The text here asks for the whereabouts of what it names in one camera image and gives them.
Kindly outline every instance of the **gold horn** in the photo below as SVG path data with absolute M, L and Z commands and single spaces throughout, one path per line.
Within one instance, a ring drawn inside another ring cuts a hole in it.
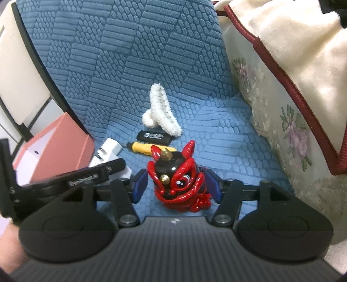
M 160 156 L 164 161 L 169 161 L 172 159 L 172 153 L 166 148 L 161 150 Z

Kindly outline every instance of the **yellow handle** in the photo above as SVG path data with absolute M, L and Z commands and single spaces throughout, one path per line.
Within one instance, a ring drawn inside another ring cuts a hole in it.
M 144 143 L 139 143 L 139 142 L 134 142 L 133 146 L 132 146 L 132 150 L 136 153 L 142 153 L 145 154 L 147 156 L 151 156 L 152 152 L 151 152 L 151 147 L 154 144 L 144 144 Z M 170 152 L 175 152 L 177 151 L 175 148 L 173 147 L 166 147 L 166 146 L 160 146 L 160 145 L 155 145 L 157 147 L 159 147 L 160 149 L 168 149 Z

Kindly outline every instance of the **floral pattern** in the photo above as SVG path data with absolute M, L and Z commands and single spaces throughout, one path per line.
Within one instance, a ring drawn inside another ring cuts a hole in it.
M 241 94 L 247 100 L 250 100 L 251 90 L 255 81 L 255 70 L 246 63 L 245 58 L 240 57 L 234 59 L 232 62 L 233 66 L 233 77 L 235 84 L 240 90 Z
M 287 154 L 291 155 L 291 159 L 298 157 L 305 172 L 307 165 L 312 166 L 312 162 L 307 155 L 307 128 L 304 118 L 300 113 L 294 117 L 294 109 L 287 105 L 287 113 L 282 107 L 281 119 L 284 138 L 289 142 Z

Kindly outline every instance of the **black usb drive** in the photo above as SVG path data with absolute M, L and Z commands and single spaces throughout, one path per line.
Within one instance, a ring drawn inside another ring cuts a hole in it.
M 163 146 L 168 146 L 171 143 L 171 136 L 165 132 L 150 132 L 141 130 L 136 139 L 144 143 Z

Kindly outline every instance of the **logo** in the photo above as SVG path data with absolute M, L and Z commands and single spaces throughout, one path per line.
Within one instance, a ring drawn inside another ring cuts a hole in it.
M 177 224 L 179 222 L 180 222 L 180 220 L 178 218 L 175 218 L 175 219 L 171 220 L 171 223 L 173 223 L 173 224 Z
M 75 185 L 78 185 L 78 184 L 81 184 L 87 180 L 93 180 L 93 179 L 96 179 L 98 178 L 99 176 L 95 173 L 93 175 L 90 175 L 90 176 L 87 176 L 87 177 L 84 177 L 84 178 L 80 178 L 80 179 L 77 179 L 75 181 L 70 181 L 68 184 L 70 187 L 73 187 Z

